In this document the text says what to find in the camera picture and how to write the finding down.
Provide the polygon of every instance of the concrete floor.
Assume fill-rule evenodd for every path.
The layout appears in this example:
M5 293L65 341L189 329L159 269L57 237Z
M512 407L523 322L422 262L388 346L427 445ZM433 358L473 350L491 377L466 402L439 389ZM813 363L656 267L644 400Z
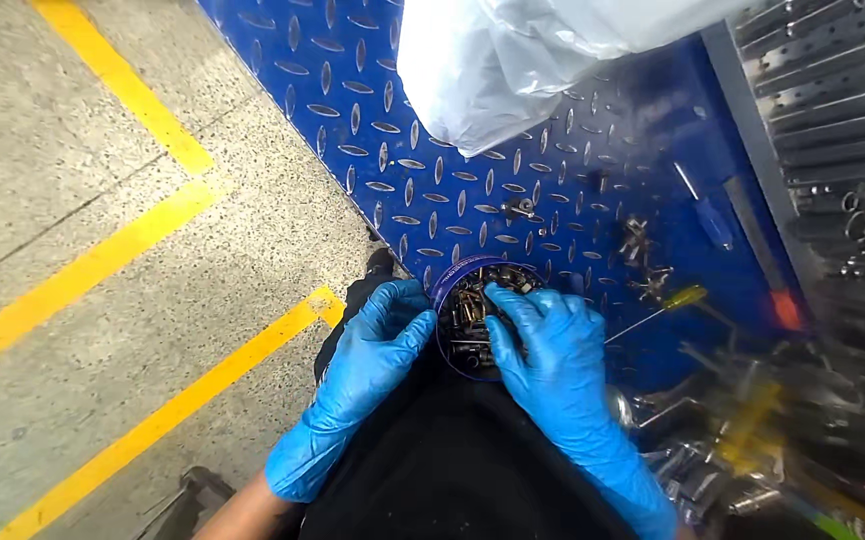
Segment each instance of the concrete floor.
M0 354L0 528L374 245L193 0L85 0L233 192ZM27 4L0 0L0 309L189 177ZM312 395L322 322L40 536L123 538L201 464L242 485Z

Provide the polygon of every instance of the container of screws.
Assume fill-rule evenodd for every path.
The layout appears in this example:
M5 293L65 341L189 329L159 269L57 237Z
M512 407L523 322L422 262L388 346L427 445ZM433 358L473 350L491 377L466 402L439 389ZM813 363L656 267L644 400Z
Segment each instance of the container of screws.
M522 347L512 322L485 295L490 282L520 294L546 286L529 266L478 254L453 264L429 289L432 308L439 315L439 351L452 369L475 381L499 380L486 315L497 315Z

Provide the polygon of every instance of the purple container lid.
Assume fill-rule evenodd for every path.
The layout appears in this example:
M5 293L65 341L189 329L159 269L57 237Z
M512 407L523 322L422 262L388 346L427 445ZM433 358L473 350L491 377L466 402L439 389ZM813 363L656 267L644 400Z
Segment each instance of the purple container lid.
M432 299L432 309L435 310L436 315L438 315L439 311L442 309L442 305L445 303L446 297L449 296L452 288L454 288L460 280L462 280L465 276L468 276L475 270L478 270L479 268L482 268L484 266L492 266L494 264L505 264L522 268L523 270L535 276L535 278L541 284L546 284L546 281L542 279L539 274L536 274L536 268L534 266L531 266L529 264L519 264L518 262L510 262L502 257L490 254L476 254L463 258L463 260L451 265L443 273L442 276L439 276L439 279L437 279L436 282L429 289L429 298ZM498 376L474 376L456 367L456 365L451 362L450 355L446 352L446 347L443 344L441 336L442 333L437 331L436 343L439 345L439 352L442 354L442 358L446 360L446 363L448 363L452 369L454 369L456 372L463 375L464 377L472 379L473 381L484 381L488 383L499 381Z

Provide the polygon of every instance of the gloved hand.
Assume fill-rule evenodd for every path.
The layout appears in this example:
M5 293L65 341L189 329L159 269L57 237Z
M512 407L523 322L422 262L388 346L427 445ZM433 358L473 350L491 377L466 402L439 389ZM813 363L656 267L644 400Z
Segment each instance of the gloved hand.
M522 358L498 317L486 318L496 364L512 398L636 534L643 540L673 538L674 507L609 414L602 317L583 298L550 289L522 296L489 283L485 290L528 350Z
M376 288L346 324L315 401L266 460L273 493L296 503L315 499L355 430L405 379L435 324L418 281Z

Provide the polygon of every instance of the yellow handle screwdriver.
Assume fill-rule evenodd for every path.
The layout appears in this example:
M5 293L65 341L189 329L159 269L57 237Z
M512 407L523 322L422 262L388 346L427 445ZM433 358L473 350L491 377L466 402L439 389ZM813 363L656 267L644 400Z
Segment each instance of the yellow handle screwdriver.
M707 291L706 289L703 289L699 285L688 286L688 287L682 289L681 291L673 294L672 297L669 298L668 300L663 301L663 308L662 309L656 311L655 313L649 315L648 317L645 317L644 319L642 319L642 321L639 321L638 323L631 325L630 327L624 329L623 331L617 333L616 335L610 337L609 339L606 339L606 343L609 343L613 339L616 339L616 338L622 336L623 334L629 332L631 329L637 327L638 325L641 325L645 321L648 321L652 317L655 317L656 315L658 315L662 312L667 312L669 310L676 310L678 308L681 308L682 306L688 306L689 304L695 304L696 302L702 300L703 298L706 298L707 294L709 294L709 291Z

